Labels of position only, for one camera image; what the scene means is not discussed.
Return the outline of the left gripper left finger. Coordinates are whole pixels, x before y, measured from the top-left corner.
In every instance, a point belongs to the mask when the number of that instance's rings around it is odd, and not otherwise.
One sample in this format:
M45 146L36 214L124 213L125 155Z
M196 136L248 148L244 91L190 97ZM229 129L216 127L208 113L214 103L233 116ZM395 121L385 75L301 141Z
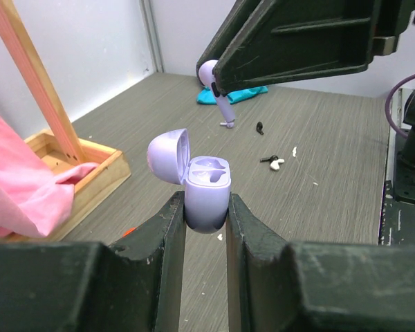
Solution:
M0 244L0 331L177 331L184 193L111 245Z

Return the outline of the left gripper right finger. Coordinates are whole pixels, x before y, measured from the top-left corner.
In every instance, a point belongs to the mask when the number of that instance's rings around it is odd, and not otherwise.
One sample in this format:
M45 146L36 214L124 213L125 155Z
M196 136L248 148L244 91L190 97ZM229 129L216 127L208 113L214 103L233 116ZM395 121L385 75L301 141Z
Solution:
M288 242L232 194L231 331L415 331L415 246Z

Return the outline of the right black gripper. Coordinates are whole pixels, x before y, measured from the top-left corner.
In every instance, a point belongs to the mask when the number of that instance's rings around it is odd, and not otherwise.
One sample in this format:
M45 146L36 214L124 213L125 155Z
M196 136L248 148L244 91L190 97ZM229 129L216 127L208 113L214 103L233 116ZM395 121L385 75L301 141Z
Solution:
M415 1L236 1L196 65L216 60L223 95L359 73L395 53L410 24Z

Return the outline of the orange earbud charging case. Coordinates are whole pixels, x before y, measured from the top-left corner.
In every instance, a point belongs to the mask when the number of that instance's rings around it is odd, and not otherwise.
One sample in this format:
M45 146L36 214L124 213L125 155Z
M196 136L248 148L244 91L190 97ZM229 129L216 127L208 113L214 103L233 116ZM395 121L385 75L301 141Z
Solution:
M133 231L135 231L136 230L136 228L137 227L132 227L132 228L129 228L124 234L123 234L123 236L122 237L126 237L126 236L128 236L129 234L131 234Z

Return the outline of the purple earbud charging case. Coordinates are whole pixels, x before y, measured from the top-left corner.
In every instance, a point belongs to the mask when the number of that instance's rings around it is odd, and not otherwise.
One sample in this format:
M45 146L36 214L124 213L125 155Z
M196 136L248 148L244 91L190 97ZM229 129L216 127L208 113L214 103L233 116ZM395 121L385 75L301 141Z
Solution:
M156 136L147 149L147 163L160 180L185 187L186 224L212 234L223 227L228 212L232 178L229 162L213 156L190 156L186 129Z

